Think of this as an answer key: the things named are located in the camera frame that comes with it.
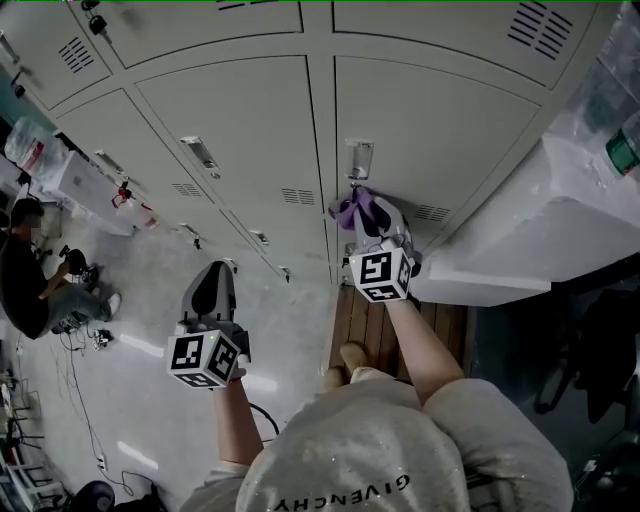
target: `white sneaker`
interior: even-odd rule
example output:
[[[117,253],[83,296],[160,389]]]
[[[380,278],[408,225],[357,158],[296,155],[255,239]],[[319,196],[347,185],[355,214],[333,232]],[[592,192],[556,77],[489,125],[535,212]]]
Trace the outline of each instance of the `white sneaker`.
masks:
[[[111,318],[109,320],[113,320],[113,317],[116,316],[116,313],[120,309],[120,304],[122,303],[122,295],[119,293],[114,293],[109,300],[109,307],[111,308]]]

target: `shoe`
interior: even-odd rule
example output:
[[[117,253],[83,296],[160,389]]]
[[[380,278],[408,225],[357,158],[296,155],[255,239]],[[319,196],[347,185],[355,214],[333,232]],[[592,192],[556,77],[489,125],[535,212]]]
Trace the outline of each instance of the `shoe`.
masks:
[[[109,300],[109,308],[111,308],[111,318],[109,320],[113,320],[113,317],[116,316],[116,313],[120,309],[120,304],[122,303],[122,296],[119,293],[114,293]]]
[[[349,370],[349,375],[353,375],[356,368],[368,366],[367,355],[357,343],[345,343],[342,345],[340,347],[340,355],[347,366],[347,370]]]
[[[328,393],[334,389],[338,389],[346,384],[344,374],[340,368],[329,368],[322,378],[322,387],[324,392]]]

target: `forearm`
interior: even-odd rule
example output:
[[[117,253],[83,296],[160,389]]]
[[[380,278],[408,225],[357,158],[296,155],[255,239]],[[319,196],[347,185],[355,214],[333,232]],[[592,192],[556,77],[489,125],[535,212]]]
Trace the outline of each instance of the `forearm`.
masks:
[[[40,299],[46,299],[47,297],[49,297],[56,290],[56,288],[60,285],[60,283],[65,281],[64,276],[66,276],[66,275],[67,275],[67,273],[63,272],[61,270],[58,270],[55,274],[53,274],[53,276],[47,281],[47,287],[39,295],[39,298]]]
[[[386,306],[421,404],[445,384],[464,378],[460,365],[410,301]]]
[[[263,446],[242,381],[233,381],[213,395],[220,459],[250,466]]]

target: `purple cloth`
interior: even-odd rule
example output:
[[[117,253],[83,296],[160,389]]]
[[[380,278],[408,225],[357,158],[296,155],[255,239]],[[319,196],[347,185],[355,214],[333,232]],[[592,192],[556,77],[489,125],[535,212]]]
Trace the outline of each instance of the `purple cloth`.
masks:
[[[329,215],[347,231],[354,231],[354,215],[358,206],[362,207],[364,214],[371,220],[375,220],[371,212],[373,195],[369,189],[358,186],[353,189],[350,197],[341,201],[336,201],[329,207]]]

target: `black t-shirt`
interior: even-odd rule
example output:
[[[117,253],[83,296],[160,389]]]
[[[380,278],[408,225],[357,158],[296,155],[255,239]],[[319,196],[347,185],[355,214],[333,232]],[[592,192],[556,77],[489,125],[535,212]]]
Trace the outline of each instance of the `black t-shirt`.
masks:
[[[47,300],[38,298],[46,287],[29,244],[9,236],[0,252],[0,302],[11,323],[33,340],[49,317]]]

